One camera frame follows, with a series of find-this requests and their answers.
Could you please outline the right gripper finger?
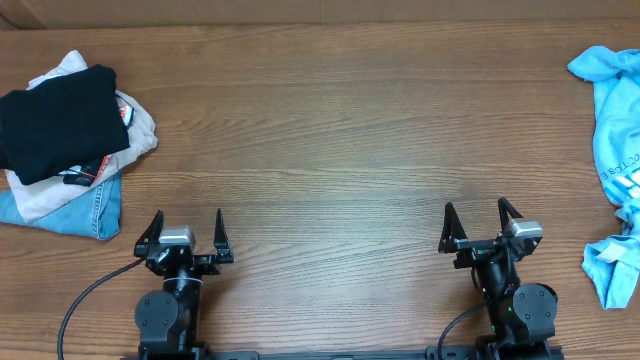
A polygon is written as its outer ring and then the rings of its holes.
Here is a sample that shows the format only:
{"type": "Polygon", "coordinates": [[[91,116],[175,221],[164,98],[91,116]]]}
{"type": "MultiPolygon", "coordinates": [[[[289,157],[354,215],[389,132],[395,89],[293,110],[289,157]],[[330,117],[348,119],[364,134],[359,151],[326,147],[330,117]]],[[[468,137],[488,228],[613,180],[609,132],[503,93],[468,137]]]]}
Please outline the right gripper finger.
{"type": "Polygon", "coordinates": [[[523,216],[514,208],[506,197],[499,198],[497,203],[502,234],[514,235],[516,233],[514,226],[517,224],[517,220],[522,219],[523,216]]]}
{"type": "Polygon", "coordinates": [[[440,253],[453,253],[460,249],[460,244],[468,241],[468,237],[460,222],[460,218],[451,202],[445,205],[444,224],[441,233],[438,251],[440,253]]]}

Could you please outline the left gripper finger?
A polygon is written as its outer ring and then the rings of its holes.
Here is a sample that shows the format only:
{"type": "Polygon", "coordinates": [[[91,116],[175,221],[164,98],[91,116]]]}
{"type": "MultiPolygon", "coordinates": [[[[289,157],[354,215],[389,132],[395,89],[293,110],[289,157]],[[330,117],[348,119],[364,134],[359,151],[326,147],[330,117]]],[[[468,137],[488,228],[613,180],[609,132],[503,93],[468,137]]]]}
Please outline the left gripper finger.
{"type": "Polygon", "coordinates": [[[220,209],[218,209],[216,213],[214,246],[216,249],[216,262],[218,264],[230,264],[234,262],[234,254],[224,227],[223,216],[220,209]]]}
{"type": "Polygon", "coordinates": [[[138,258],[147,258],[151,247],[159,243],[159,237],[164,226],[164,213],[158,210],[150,225],[143,232],[134,245],[133,255],[138,258]]]}

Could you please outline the light blue printed t-shirt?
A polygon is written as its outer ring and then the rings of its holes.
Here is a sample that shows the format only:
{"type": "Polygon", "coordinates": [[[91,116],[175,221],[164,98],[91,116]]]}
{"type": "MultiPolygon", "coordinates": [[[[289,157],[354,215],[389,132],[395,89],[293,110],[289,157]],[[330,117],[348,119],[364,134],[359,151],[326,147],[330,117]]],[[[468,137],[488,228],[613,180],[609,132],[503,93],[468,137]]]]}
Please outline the light blue printed t-shirt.
{"type": "Polygon", "coordinates": [[[624,309],[639,280],[639,51],[592,46],[567,69],[593,84],[594,165],[622,221],[619,235],[585,246],[582,269],[603,309],[624,309]]]}

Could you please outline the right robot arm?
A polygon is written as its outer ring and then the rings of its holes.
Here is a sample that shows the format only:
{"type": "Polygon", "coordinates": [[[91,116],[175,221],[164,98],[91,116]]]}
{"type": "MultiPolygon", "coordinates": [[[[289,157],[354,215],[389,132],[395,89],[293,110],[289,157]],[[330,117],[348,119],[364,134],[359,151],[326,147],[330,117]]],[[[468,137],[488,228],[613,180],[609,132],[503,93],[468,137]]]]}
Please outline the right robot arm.
{"type": "Polygon", "coordinates": [[[543,238],[539,222],[524,218],[504,197],[498,199],[501,230],[493,239],[471,240],[452,203],[445,205],[438,245],[440,253],[456,256],[457,269],[468,268],[482,303],[452,320],[441,333],[435,357],[446,359],[449,332],[461,321],[485,309],[491,333],[476,338],[458,353],[467,359],[562,359],[560,347],[549,345],[555,335],[558,295],[548,285],[522,284],[516,263],[533,254],[543,238]]]}

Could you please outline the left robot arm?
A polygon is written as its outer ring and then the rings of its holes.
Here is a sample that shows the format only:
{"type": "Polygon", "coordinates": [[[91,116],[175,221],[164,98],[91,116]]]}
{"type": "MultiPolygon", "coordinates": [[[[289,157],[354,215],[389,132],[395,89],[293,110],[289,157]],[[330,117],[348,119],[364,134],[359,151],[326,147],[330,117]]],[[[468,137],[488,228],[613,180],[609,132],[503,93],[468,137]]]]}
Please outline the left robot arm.
{"type": "Polygon", "coordinates": [[[140,330],[140,359],[211,359],[207,343],[198,340],[203,278],[218,275],[234,261],[221,213],[216,214],[214,251],[194,252],[196,239],[188,226],[165,227],[156,213],[134,246],[133,254],[163,279],[162,288],[145,294],[135,309],[140,330]]]}

